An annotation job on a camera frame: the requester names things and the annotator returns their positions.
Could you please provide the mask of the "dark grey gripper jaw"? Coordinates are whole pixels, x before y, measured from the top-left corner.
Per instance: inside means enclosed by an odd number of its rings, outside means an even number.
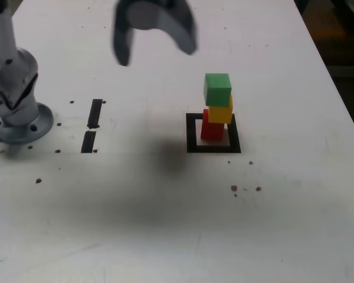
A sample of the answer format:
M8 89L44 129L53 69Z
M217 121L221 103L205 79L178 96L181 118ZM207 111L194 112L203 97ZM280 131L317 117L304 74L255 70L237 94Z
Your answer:
M112 28L112 49L116 59L122 66L128 66L133 39L133 27L127 13L133 1L121 0L114 9Z

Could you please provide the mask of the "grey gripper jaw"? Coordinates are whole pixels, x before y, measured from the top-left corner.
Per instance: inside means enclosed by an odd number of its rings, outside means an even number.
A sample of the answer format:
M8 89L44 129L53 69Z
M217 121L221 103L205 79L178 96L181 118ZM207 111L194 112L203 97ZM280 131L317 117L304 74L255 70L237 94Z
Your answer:
M135 1L129 6L132 28L167 33L184 53L197 49L196 25L186 1Z

